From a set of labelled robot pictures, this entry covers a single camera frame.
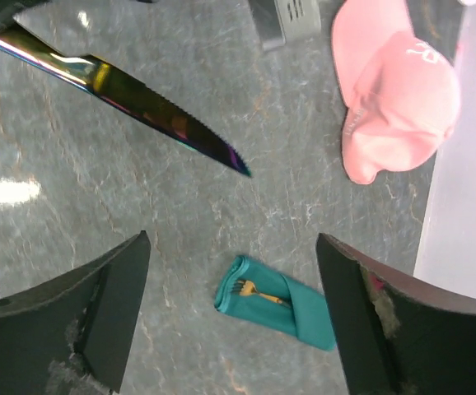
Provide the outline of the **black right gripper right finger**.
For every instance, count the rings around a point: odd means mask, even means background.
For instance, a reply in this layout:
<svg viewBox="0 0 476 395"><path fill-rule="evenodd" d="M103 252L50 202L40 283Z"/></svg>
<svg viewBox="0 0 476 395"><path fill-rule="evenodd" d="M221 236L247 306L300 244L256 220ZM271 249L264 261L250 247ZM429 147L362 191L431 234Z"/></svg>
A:
<svg viewBox="0 0 476 395"><path fill-rule="evenodd" d="M329 234L315 251L351 394L476 394L476 299Z"/></svg>

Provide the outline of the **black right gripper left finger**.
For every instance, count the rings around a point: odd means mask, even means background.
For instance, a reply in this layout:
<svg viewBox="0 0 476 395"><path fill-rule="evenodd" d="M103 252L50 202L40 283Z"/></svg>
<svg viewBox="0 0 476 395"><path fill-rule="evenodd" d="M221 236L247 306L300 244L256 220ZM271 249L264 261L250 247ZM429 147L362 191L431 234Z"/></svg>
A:
<svg viewBox="0 0 476 395"><path fill-rule="evenodd" d="M0 394L119 392L147 281L146 231L0 298Z"/></svg>

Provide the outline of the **teal satin napkin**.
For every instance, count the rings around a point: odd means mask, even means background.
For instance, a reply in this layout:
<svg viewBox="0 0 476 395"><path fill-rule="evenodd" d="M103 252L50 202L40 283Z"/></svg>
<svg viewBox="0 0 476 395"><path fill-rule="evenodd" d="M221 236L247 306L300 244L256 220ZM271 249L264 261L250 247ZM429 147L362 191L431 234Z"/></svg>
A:
<svg viewBox="0 0 476 395"><path fill-rule="evenodd" d="M260 292L280 297L292 308L257 295L233 294L231 288L238 279L251 280ZM325 297L316 289L246 255L236 256L223 276L214 307L222 314L283 332L323 351L331 351L336 346Z"/></svg>

